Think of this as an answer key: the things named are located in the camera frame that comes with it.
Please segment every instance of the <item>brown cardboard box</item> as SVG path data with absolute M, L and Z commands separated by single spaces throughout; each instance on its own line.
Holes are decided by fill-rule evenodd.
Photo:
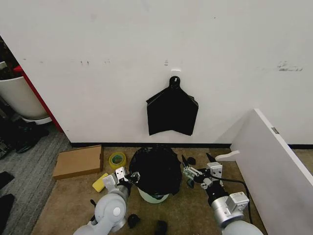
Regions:
M 101 145 L 59 153 L 52 176 L 56 180 L 97 173 L 102 170 Z

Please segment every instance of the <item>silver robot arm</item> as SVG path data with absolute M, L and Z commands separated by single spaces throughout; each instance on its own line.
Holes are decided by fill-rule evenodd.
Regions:
M 194 169 L 183 159 L 183 173 L 189 181 L 200 183 L 209 196 L 208 203 L 214 210 L 214 217 L 223 235 L 263 235 L 252 224 L 244 222 L 243 210 L 249 203 L 248 197 L 243 192 L 228 194 L 220 180 L 223 166 L 207 154 L 209 162 L 204 169 Z
M 115 174 L 103 178 L 108 194 L 98 201 L 94 219 L 80 227 L 74 235 L 107 235 L 109 232 L 118 231 L 125 225 L 126 203 L 131 187 L 131 183 L 125 177 L 126 174 L 126 169 L 120 167 Z M 140 175 L 136 173 L 130 177 L 139 180 Z

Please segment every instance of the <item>black plastic bag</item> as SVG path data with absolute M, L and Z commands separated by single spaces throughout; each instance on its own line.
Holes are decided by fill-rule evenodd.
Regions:
M 171 148 L 141 148 L 133 156 L 130 173 L 139 172 L 138 188 L 147 194 L 176 194 L 181 183 L 180 161 Z
M 169 130 L 192 135 L 199 106 L 179 85 L 180 78 L 173 76 L 168 88 L 146 101 L 149 135 Z

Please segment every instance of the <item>tape roll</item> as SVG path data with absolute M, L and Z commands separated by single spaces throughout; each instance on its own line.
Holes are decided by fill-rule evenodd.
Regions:
M 126 165 L 126 156 L 122 152 L 112 153 L 109 157 L 109 164 L 113 170 Z

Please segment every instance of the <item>white wall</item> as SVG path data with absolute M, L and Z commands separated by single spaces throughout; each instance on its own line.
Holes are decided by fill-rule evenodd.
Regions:
M 312 7 L 2 0 L 0 35 L 72 142 L 230 143 L 258 107 L 288 143 L 312 144 Z M 168 85 L 172 68 L 199 103 L 194 134 L 149 136 L 145 100 Z

